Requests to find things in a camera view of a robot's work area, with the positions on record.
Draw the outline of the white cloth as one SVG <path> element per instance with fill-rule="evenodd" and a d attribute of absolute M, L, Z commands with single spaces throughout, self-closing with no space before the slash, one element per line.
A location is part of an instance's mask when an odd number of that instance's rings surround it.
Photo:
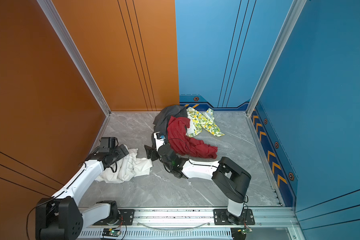
<path fill-rule="evenodd" d="M 121 184 L 129 182 L 134 177 L 146 176 L 150 174 L 153 163 L 147 158 L 138 158 L 138 149 L 129 149 L 129 154 L 112 165 L 116 169 L 113 173 L 111 168 L 105 169 L 95 181 L 109 184 Z"/>

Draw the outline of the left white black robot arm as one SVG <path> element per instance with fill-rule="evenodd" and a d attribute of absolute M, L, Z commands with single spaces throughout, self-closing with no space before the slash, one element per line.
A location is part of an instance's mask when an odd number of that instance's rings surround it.
<path fill-rule="evenodd" d="M 116 201 L 100 201 L 80 210 L 84 193 L 105 170 L 117 171 L 117 162 L 129 155 L 125 145 L 115 137 L 101 138 L 78 172 L 50 198 L 41 199 L 36 207 L 35 238 L 37 240 L 75 240 L 82 230 L 97 223 L 123 225 Z"/>

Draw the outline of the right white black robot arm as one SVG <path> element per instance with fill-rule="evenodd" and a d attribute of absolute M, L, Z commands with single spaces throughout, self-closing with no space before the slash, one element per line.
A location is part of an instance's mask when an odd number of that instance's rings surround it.
<path fill-rule="evenodd" d="M 247 224 L 249 210 L 245 210 L 245 205 L 252 176 L 230 158 L 222 157 L 214 162 L 194 161 L 178 156 L 169 144 L 157 148 L 145 145 L 145 151 L 150 160 L 159 160 L 165 170 L 178 179 L 204 179 L 214 182 L 228 198 L 226 215 L 218 216 L 217 225 Z"/>

